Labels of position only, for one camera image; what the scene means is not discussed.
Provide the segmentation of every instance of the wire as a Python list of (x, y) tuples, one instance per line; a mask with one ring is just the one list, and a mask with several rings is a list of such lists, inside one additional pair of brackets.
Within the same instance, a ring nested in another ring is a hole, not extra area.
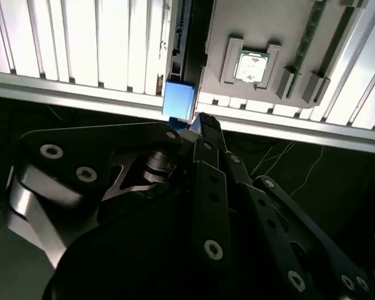
[(257, 171), (258, 167), (263, 163), (264, 158), (268, 155), (269, 152), (273, 149), (274, 146), (270, 147), (267, 151), (267, 153), (261, 158), (260, 162), (257, 164), (257, 166), (251, 171), (250, 177)]
[(286, 153), (288, 153), (292, 148), (293, 148), (293, 146), (296, 144), (296, 142), (294, 142), (294, 141), (291, 141), (287, 146), (286, 146), (286, 148), (284, 149), (284, 151), (282, 151), (281, 153), (279, 153), (279, 154), (277, 154), (277, 155), (275, 155), (275, 156), (273, 156), (273, 157), (270, 157), (270, 158), (267, 158), (267, 159), (265, 159), (265, 157), (268, 155), (268, 153), (270, 152), (270, 150), (272, 149), (270, 149), (263, 157), (262, 157), (262, 159), (260, 160), (260, 162), (258, 163), (258, 165), (251, 171), (251, 173), (250, 173), (250, 177), (251, 176), (253, 176), (253, 174), (257, 171), (257, 169), (260, 167), (260, 165), (262, 164), (262, 163), (265, 163), (266, 161), (270, 161), (270, 160), (272, 160), (272, 159), (274, 159), (274, 158), (278, 158), (278, 160), (279, 160), (279, 158), (283, 155), (283, 154), (286, 154)]
[(308, 181), (308, 178), (310, 177), (310, 174), (311, 174), (311, 171), (314, 169), (314, 167), (316, 166), (316, 164), (319, 162), (319, 160), (321, 159), (321, 157), (323, 156), (323, 153), (324, 153), (324, 146), (322, 146), (321, 148), (321, 152), (319, 153), (319, 156), (317, 158), (317, 160), (314, 162), (314, 164), (312, 164), (312, 166), (310, 167), (310, 170), (308, 170), (308, 173), (307, 173), (307, 176), (306, 176), (306, 180), (304, 180), (303, 184), (300, 185), (298, 188), (296, 188), (291, 194), (290, 196), (293, 196), (293, 194), (295, 192), (297, 192), (298, 190), (300, 190), (303, 186), (306, 185), (307, 181)]
[(57, 119), (59, 119), (60, 121), (64, 122), (64, 120), (62, 119), (62, 117), (60, 117), (60, 116), (54, 111), (54, 109), (50, 107), (50, 105), (47, 105), (47, 107), (50, 109), (50, 111), (52, 112), (52, 114), (56, 116)]
[(270, 161), (270, 160), (272, 160), (272, 159), (274, 159), (274, 158), (277, 158), (277, 157), (279, 157), (279, 156), (282, 155), (282, 154), (286, 154), (286, 153), (288, 153), (288, 152), (293, 148), (293, 146), (296, 145), (296, 143), (297, 143), (297, 142), (291, 143), (290, 148), (289, 148), (288, 150), (286, 150), (286, 152), (282, 152), (282, 153), (279, 153), (279, 154), (277, 154), (277, 155), (274, 155), (273, 157), (267, 158), (267, 159), (264, 160), (262, 163), (266, 163), (267, 161)]
[(276, 161), (274, 162), (274, 164), (268, 169), (268, 171), (265, 172), (265, 176), (270, 172), (270, 170), (272, 170), (274, 168), (274, 166), (278, 163), (278, 161), (282, 158), (283, 154), (286, 154), (289, 152), (290, 149), (293, 148), (293, 146), (296, 144), (296, 142), (293, 142), (291, 141), (286, 147), (285, 149), (282, 151), (281, 155), (279, 155), (279, 157), (276, 159)]

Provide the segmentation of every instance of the bolt head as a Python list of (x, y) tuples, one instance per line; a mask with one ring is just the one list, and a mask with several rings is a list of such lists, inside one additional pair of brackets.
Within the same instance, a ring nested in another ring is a hole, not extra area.
[(265, 179), (264, 183), (267, 185), (267, 187), (269, 187), (271, 189), (275, 188), (275, 185), (271, 180)]
[(240, 163), (240, 160), (239, 160), (235, 155), (231, 155), (231, 159), (233, 160), (233, 162), (234, 162), (235, 164)]

